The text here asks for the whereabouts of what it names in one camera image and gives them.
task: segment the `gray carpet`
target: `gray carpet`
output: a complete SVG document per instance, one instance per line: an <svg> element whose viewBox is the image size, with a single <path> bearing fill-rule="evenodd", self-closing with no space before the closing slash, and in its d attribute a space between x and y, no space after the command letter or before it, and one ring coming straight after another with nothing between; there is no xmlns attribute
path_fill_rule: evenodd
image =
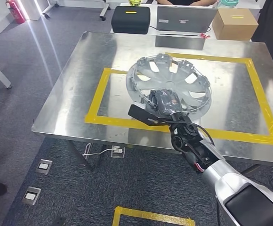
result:
<svg viewBox="0 0 273 226"><path fill-rule="evenodd" d="M0 83L0 182L8 186L0 197L0 225L42 145L31 132L35 119L81 35L109 32L99 8L54 8L50 20L11 24L0 34L0 69L13 85Z"/></svg>
<svg viewBox="0 0 273 226"><path fill-rule="evenodd" d="M76 143L81 153L84 145ZM103 148L94 145L92 152ZM35 172L42 158L53 161L47 176ZM213 195L180 155L127 149L124 159L113 159L106 152L91 156L89 161L94 167L93 172L78 166L65 141L45 138L4 225L49 226L61 216L66 218L67 226L110 226L117 206L190 217L197 226L217 225ZM249 166L230 163L238 170ZM269 186L268 179L272 176L273 167L262 166L254 178ZM21 203L28 186L42 189L35 206ZM120 225L173 224L121 216Z"/></svg>

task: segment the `black case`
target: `black case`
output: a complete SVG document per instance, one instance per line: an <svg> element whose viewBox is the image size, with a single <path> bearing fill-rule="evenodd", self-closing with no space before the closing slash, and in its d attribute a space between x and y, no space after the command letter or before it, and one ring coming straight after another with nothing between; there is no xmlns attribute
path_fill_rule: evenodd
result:
<svg viewBox="0 0 273 226"><path fill-rule="evenodd" d="M112 19L114 33L147 34L149 24L149 7L117 6Z"/></svg>

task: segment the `silver robot arm casing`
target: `silver robot arm casing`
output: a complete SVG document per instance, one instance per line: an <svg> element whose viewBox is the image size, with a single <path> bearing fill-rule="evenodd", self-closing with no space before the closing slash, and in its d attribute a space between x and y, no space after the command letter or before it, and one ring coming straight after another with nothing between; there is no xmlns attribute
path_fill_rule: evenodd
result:
<svg viewBox="0 0 273 226"><path fill-rule="evenodd" d="M220 155L213 145L205 140L201 142L219 158L219 160L207 168L203 173L202 179L215 194L217 202L226 213L228 217L227 220L230 221L231 225L240 226L240 224L225 207L225 203L247 186L252 185L273 203L273 192L271 190L255 183L236 171L227 163L225 159Z"/></svg>

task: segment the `cardboard box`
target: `cardboard box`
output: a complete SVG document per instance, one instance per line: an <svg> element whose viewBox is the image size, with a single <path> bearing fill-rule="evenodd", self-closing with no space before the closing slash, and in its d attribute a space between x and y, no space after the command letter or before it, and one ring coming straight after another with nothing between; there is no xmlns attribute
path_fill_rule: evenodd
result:
<svg viewBox="0 0 273 226"><path fill-rule="evenodd" d="M212 27L217 39L249 41L258 23L247 8L219 8Z"/></svg>

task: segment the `person's arm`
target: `person's arm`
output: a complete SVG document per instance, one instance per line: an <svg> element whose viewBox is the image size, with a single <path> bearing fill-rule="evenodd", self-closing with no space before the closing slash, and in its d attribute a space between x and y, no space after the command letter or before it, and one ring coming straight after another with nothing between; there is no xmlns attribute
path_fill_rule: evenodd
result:
<svg viewBox="0 0 273 226"><path fill-rule="evenodd" d="M173 5L171 2L168 0L156 0L156 1L161 5Z"/></svg>
<svg viewBox="0 0 273 226"><path fill-rule="evenodd" d="M216 2L216 0L201 0L201 1L196 1L193 2L190 6L210 6Z"/></svg>

